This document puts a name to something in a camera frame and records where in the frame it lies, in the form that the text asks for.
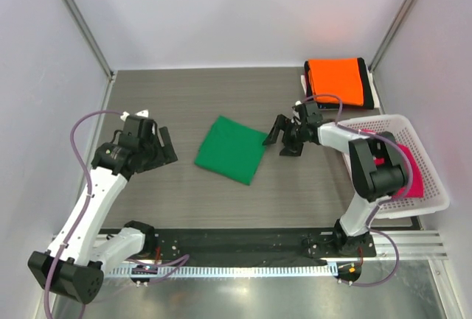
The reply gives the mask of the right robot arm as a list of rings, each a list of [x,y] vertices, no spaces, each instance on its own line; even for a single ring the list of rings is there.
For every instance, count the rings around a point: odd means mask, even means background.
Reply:
[[[299,157],[310,142],[349,157],[355,194],[346,212],[333,226],[332,245],[340,256],[350,256],[369,236],[369,227],[380,206],[412,183],[412,166],[393,134],[354,130],[335,119],[326,119],[315,102],[298,102],[294,116],[276,117],[263,145],[277,142],[282,134],[281,156]]]

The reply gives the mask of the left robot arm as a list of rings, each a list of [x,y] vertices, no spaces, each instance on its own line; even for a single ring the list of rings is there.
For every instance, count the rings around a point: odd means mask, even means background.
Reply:
[[[149,259],[157,249],[153,226],[126,223],[99,246],[95,239],[111,206],[135,174],[178,160],[169,131],[159,127],[147,110],[123,112],[122,129],[99,146],[85,168],[86,186],[68,220],[44,252],[35,251],[27,266],[44,290],[81,304],[96,297],[105,275],[136,256]]]

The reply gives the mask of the green t-shirt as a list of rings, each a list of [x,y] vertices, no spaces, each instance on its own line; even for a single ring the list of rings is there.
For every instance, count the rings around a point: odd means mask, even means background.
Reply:
[[[266,133],[219,116],[206,134],[194,163],[244,185],[250,185],[266,151]]]

